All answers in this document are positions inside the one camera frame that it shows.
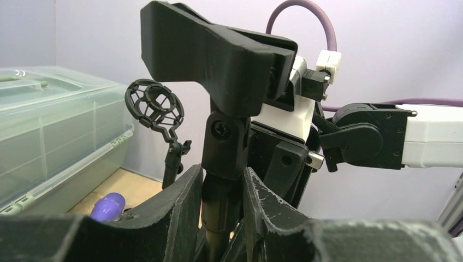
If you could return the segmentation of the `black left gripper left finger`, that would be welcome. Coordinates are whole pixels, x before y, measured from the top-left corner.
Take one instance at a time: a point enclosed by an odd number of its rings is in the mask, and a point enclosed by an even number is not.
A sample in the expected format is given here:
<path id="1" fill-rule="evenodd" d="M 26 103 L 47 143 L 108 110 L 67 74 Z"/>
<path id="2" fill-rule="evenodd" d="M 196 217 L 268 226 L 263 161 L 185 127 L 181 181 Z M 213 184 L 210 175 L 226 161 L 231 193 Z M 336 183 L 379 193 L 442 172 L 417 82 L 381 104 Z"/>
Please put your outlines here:
<path id="1" fill-rule="evenodd" d="M 202 182 L 194 165 L 117 221 L 2 216 L 1 261 L 195 261 Z"/>

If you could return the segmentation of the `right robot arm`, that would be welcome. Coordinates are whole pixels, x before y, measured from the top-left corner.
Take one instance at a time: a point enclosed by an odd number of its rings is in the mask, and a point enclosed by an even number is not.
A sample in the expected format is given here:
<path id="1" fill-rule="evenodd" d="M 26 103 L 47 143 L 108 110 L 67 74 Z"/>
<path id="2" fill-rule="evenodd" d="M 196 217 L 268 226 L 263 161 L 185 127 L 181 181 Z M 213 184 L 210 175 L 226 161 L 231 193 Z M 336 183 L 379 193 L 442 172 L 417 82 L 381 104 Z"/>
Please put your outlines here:
<path id="1" fill-rule="evenodd" d="M 462 106 L 433 100 L 354 103 L 326 118 L 318 102 L 292 112 L 264 106 L 252 119 L 249 166 L 298 207 L 312 173 L 363 168 L 462 167 Z"/>

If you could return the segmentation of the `black round-base clamp stand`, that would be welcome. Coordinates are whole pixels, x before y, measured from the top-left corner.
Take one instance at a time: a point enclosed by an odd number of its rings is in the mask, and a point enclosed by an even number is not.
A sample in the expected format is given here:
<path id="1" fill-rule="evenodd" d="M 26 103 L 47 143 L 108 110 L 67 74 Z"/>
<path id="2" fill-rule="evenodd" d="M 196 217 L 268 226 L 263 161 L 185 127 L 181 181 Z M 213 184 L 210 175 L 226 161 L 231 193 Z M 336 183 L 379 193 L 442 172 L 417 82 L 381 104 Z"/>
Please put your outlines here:
<path id="1" fill-rule="evenodd" d="M 298 50 L 277 35 L 214 24 L 183 3 L 140 11 L 141 58 L 159 82 L 196 82 L 210 96 L 202 168 L 204 259 L 220 261 L 241 218 L 250 123 L 283 95 Z"/>

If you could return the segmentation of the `black tripod microphone stand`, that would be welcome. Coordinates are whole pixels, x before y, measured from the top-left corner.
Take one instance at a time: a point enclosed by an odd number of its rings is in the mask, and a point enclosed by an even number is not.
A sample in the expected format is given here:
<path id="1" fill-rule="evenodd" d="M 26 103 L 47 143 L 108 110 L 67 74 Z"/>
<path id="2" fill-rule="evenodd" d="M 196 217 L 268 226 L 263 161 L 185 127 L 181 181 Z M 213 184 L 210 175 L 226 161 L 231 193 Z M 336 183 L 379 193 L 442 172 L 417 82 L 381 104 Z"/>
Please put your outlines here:
<path id="1" fill-rule="evenodd" d="M 177 128 L 183 123 L 185 110 L 178 96 L 167 86 L 150 79 L 137 79 L 126 89 L 126 108 L 142 126 L 160 133 L 169 145 L 162 181 L 165 189 L 183 172 L 182 157 L 191 150 L 191 140 L 179 142 Z"/>

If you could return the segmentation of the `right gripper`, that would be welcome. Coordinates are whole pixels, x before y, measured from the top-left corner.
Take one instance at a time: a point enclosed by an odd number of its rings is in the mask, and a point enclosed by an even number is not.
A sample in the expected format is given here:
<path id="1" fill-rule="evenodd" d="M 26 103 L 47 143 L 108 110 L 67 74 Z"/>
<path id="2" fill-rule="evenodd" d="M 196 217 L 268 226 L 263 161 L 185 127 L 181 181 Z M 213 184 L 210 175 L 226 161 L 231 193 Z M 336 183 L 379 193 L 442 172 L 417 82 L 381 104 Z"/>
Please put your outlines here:
<path id="1" fill-rule="evenodd" d="M 318 130 L 311 126 L 306 140 L 260 123 L 251 123 L 248 167 L 264 184 L 298 208 L 315 171 L 309 153 L 320 152 Z"/>

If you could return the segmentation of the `purple microphone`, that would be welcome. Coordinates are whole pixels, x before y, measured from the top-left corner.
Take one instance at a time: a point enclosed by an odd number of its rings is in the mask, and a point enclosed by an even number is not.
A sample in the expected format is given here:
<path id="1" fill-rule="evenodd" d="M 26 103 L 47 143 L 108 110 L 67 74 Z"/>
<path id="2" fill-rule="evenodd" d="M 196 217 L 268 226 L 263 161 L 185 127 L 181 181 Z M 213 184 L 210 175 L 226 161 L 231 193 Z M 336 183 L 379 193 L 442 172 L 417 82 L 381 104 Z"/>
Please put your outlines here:
<path id="1" fill-rule="evenodd" d="M 126 200 L 120 193 L 112 192 L 99 199 L 90 217 L 96 221 L 114 221 L 120 216 L 125 208 Z"/>

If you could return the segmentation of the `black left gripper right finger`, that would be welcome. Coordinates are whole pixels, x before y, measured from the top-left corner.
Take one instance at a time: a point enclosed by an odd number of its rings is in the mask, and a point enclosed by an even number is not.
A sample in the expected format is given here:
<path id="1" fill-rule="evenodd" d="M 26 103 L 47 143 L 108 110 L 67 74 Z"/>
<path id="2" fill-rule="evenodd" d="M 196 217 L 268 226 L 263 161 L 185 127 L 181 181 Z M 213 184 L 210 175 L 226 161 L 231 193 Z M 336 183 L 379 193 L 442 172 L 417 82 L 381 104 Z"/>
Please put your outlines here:
<path id="1" fill-rule="evenodd" d="M 462 261 L 438 224 L 410 220 L 318 220 L 243 174 L 248 261 Z"/>

